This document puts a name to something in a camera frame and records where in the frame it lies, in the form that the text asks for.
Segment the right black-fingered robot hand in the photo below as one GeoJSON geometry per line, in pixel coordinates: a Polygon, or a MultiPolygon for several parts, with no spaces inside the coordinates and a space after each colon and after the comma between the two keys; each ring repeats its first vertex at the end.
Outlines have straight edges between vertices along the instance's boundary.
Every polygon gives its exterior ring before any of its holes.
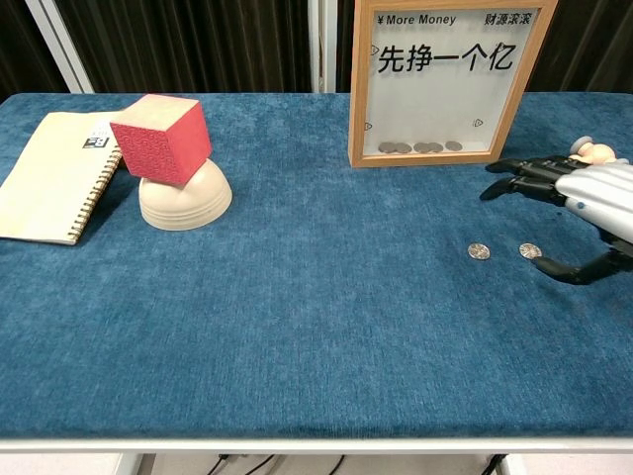
{"type": "Polygon", "coordinates": [[[632,165],[628,160],[587,164],[562,155],[509,158],[488,164],[486,171],[512,175],[488,187],[481,200],[520,193],[564,207],[596,227],[601,240],[609,245],[605,254],[584,266],[535,257],[532,262],[541,272],[559,282],[588,285],[632,270],[632,165]]]}

